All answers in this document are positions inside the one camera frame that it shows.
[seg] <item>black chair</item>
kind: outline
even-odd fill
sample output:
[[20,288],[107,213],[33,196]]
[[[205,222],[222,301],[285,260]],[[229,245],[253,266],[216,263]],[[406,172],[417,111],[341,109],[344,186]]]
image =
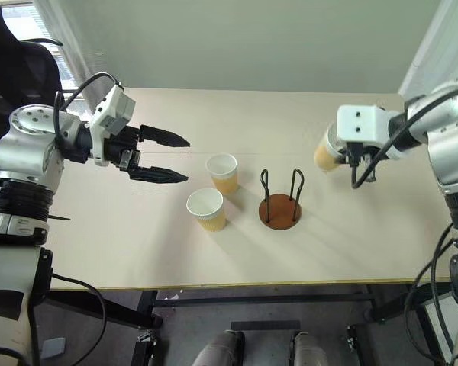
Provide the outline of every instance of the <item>black chair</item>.
[[10,113],[27,104],[54,104],[61,91],[53,55],[35,42],[19,41],[7,28],[0,6],[0,138],[8,132]]

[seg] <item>tan cup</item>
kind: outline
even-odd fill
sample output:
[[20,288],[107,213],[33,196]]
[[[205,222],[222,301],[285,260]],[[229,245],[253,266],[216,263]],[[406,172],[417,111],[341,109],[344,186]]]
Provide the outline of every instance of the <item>tan cup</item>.
[[186,209],[207,231],[220,231],[226,224],[221,192],[213,188],[202,188],[190,194]]
[[230,194],[238,189],[237,160],[231,154],[214,155],[207,160],[205,167],[222,194]]

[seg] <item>cup rim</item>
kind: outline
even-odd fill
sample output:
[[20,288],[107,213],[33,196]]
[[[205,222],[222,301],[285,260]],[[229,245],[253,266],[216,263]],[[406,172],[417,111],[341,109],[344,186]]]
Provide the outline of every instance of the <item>cup rim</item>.
[[[190,199],[193,198],[196,194],[200,194],[202,191],[211,191],[217,194],[218,207],[210,213],[204,213],[204,214],[196,213],[193,210],[191,210],[189,207]],[[200,188],[192,192],[192,194],[190,194],[186,200],[186,209],[188,210],[189,213],[191,213],[195,217],[210,217],[211,215],[216,214],[223,207],[223,205],[224,205],[224,196],[222,195],[222,193],[219,192],[217,189],[210,188],[210,187]]]
[[[230,169],[228,169],[226,172],[222,172],[222,173],[216,173],[216,172],[213,172],[212,170],[210,170],[210,168],[208,167],[208,163],[212,160],[212,159],[216,159],[217,157],[219,156],[229,156],[233,163],[234,163],[234,166]],[[211,176],[213,177],[224,177],[225,175],[229,175],[231,174],[232,172],[235,172],[236,169],[237,169],[237,159],[231,155],[231,154],[228,154],[228,153],[220,153],[220,154],[216,154],[216,155],[213,155],[211,156],[210,158],[207,159],[207,161],[205,162],[205,168],[207,169],[207,171],[210,173]]]

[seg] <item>floor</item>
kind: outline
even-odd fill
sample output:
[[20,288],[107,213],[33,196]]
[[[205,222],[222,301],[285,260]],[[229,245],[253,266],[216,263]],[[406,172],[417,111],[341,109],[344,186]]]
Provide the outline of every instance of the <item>floor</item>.
[[[214,297],[249,296],[265,294],[333,294],[363,291],[364,286],[286,286],[243,287],[218,290],[162,291],[158,298],[178,296]],[[381,300],[402,292],[401,285],[380,288]],[[140,291],[108,291],[105,298],[127,307],[136,308]],[[327,352],[329,365],[357,366],[356,353],[347,345],[346,326],[363,323],[368,303],[275,303],[253,305],[205,305],[155,309],[163,317],[159,336],[163,341],[164,359],[156,358],[150,363],[164,366],[190,366],[198,352],[218,332],[231,328],[231,322],[257,320],[298,320],[301,329],[318,338]],[[98,319],[72,313],[47,303],[36,308],[39,344],[45,339],[66,337],[63,355],[42,360],[41,365],[69,365],[95,340],[101,325]],[[414,317],[415,335],[425,346],[419,325]],[[245,332],[247,347],[246,366],[287,365],[292,330]],[[142,332],[116,324],[108,324],[103,340],[81,365],[120,366],[130,365],[134,343]],[[415,352],[405,337],[402,318],[388,321],[385,325],[369,326],[369,334],[379,360],[379,366],[400,364],[429,365]]]

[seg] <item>white paper cup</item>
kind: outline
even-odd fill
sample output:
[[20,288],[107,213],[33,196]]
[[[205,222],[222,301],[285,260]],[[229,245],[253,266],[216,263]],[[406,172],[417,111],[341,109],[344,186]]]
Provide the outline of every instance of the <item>white paper cup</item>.
[[204,229],[219,231],[226,223],[223,203],[224,198],[217,189],[202,188],[190,194],[186,201],[186,209]]
[[222,194],[237,190],[237,160],[231,154],[214,155],[205,163],[215,187]]

